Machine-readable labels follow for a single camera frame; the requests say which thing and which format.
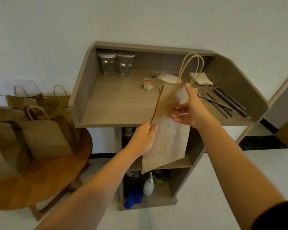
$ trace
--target white plastic bottle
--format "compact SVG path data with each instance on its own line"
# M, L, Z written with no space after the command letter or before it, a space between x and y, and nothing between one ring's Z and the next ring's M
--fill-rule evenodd
M153 173L150 172L150 178L144 184L143 193L146 196L151 196L155 188L154 180L153 180Z

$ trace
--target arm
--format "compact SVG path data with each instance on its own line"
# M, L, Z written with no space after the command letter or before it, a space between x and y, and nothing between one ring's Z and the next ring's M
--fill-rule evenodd
M178 106L173 119L198 129L240 228L250 229L260 214L285 198L208 112L196 95L197 89L186 84L186 90L189 103Z
M37 226L36 230L96 229L124 174L150 150L158 126L137 128L129 144Z

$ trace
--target clear cup with lid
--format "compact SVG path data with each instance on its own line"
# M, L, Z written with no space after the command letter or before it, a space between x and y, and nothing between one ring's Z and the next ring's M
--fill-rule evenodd
M119 70L123 77L129 77L131 75L131 67L134 58L134 53L129 51L120 51L117 53Z
M101 50L97 53L100 57L101 69L106 76L112 76L115 72L115 51Z

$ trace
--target blue cloth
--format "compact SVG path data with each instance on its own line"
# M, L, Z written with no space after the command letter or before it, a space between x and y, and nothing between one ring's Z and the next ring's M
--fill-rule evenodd
M124 189L124 197L126 198L126 202L124 203L126 209L130 209L134 204L141 203L143 197L141 183L137 182L130 187L126 187Z

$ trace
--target round wooden table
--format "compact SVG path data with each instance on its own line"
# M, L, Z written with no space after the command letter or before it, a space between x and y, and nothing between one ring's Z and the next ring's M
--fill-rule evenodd
M66 193L82 185L79 174L89 166L92 138L84 128L71 155L32 160L22 177L0 180L0 210L29 207L40 220ZM36 204L59 193L46 207Z

